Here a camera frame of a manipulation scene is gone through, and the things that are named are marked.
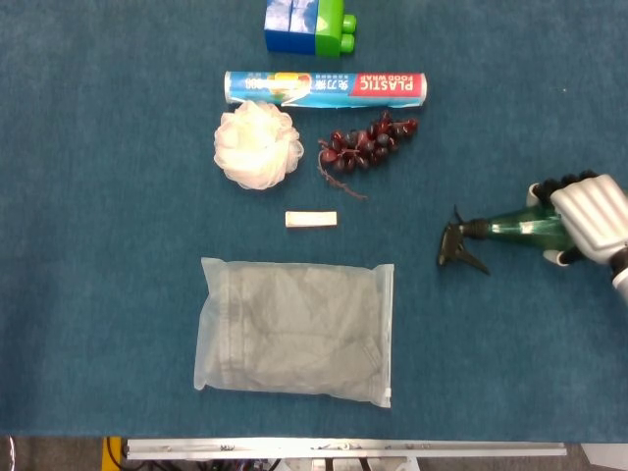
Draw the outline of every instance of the ziplock bag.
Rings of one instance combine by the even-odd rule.
[[[194,386],[391,406],[394,265],[202,259]]]

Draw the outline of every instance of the teal table surface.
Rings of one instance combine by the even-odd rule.
[[[625,0],[347,0],[355,53],[269,54],[263,0],[0,4],[0,435],[628,441],[628,309],[605,267],[469,242],[436,265],[454,203],[523,206],[593,169],[628,185]],[[223,77],[427,74],[393,162],[330,188],[317,138],[380,110],[291,110],[305,157],[245,191],[213,162]],[[286,210],[337,210],[289,232]],[[196,391],[202,256],[395,264],[392,408]]]

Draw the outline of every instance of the toy building block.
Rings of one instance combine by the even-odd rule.
[[[338,57],[353,52],[356,19],[344,0],[267,0],[269,51]]]
[[[267,0],[264,35],[269,51],[292,52],[290,47],[290,16],[292,0]]]
[[[353,52],[355,26],[355,17],[344,14],[343,0],[319,0],[316,55],[338,57]]]
[[[319,0],[292,0],[290,16],[291,51],[316,54],[316,24]]]

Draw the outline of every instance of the grape stem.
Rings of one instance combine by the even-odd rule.
[[[325,147],[327,147],[327,144],[324,142],[321,142],[321,145],[324,145]],[[327,181],[327,183],[329,183],[331,186],[334,186],[336,188],[341,188],[343,189],[345,192],[347,192],[348,194],[350,194],[351,196],[353,196],[356,199],[367,199],[368,196],[366,196],[365,194],[360,194],[360,193],[356,193],[355,191],[353,191],[351,188],[349,188],[349,186],[346,183],[343,182],[339,182],[338,180],[336,180],[334,177],[332,177],[324,168],[323,168],[323,164],[321,162],[321,155],[323,154],[323,151],[319,152],[318,154],[318,171],[321,173],[321,175],[323,176],[323,178]]]

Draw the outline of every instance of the black spray nozzle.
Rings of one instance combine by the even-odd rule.
[[[438,263],[440,266],[446,265],[448,262],[460,260],[468,263],[472,267],[490,275],[489,269],[484,263],[471,255],[464,246],[464,238],[466,236],[473,238],[484,238],[488,227],[488,222],[482,219],[474,219],[465,223],[454,207],[457,223],[449,223],[443,231],[441,238],[441,251],[439,252]]]

